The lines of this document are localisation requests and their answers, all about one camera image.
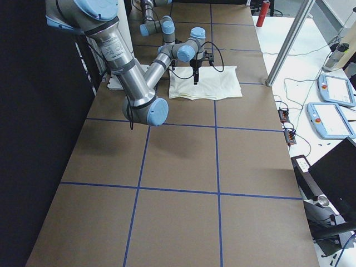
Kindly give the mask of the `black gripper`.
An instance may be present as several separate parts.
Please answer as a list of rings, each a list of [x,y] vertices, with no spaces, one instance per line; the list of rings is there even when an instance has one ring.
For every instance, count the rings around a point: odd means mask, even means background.
[[[199,68],[202,66],[203,58],[193,58],[190,60],[189,64],[192,68],[192,72],[194,73],[194,85],[197,85],[199,82]]]
[[[174,70],[177,66],[177,59],[174,59],[171,61],[170,67],[172,70]]]

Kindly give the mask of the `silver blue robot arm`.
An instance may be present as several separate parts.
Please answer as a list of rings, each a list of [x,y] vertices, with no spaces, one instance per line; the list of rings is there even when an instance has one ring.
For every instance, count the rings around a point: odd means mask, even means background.
[[[93,39],[125,94],[122,112],[130,123],[162,125],[169,113],[166,100],[157,96],[155,86],[173,60],[193,61],[194,75],[199,73],[206,39],[205,30],[195,27],[183,43],[176,43],[175,25],[171,17],[154,20],[154,8],[170,1],[141,1],[143,36],[161,32],[164,44],[147,70],[129,49],[119,30],[118,1],[46,1],[46,20],[50,27]]]
[[[155,7],[171,3],[172,1],[140,1],[142,12],[140,33],[144,37],[161,33],[164,45],[172,45],[172,47],[177,48],[173,19],[170,16],[163,16],[159,18],[158,14],[154,10]]]

